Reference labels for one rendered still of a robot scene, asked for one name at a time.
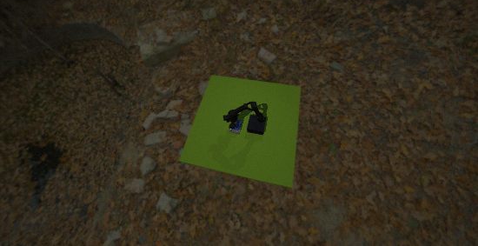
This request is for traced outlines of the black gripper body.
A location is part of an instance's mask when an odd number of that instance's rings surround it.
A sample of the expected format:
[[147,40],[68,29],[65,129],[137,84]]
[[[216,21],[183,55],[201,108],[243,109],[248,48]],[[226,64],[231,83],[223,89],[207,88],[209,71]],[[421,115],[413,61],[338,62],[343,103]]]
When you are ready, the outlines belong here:
[[[231,120],[231,119],[230,119]],[[234,129],[235,128],[235,122],[236,122],[236,119],[235,120],[231,120],[232,124],[229,125],[229,127],[231,129]]]

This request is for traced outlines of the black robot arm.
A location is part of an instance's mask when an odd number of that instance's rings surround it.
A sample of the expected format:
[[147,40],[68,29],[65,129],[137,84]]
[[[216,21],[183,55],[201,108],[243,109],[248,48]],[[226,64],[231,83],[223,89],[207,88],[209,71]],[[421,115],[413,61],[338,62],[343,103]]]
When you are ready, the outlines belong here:
[[[249,104],[251,104],[251,108],[248,107]],[[223,121],[226,121],[227,123],[229,123],[229,122],[231,122],[231,120],[235,120],[236,117],[237,117],[237,114],[239,112],[243,111],[243,110],[253,110],[253,111],[255,111],[257,122],[263,123],[264,117],[263,117],[263,114],[261,112],[259,112],[259,110],[257,108],[257,105],[256,105],[256,102],[245,103],[244,105],[242,105],[241,107],[239,107],[235,110],[230,110],[228,112],[228,115],[223,116]]]

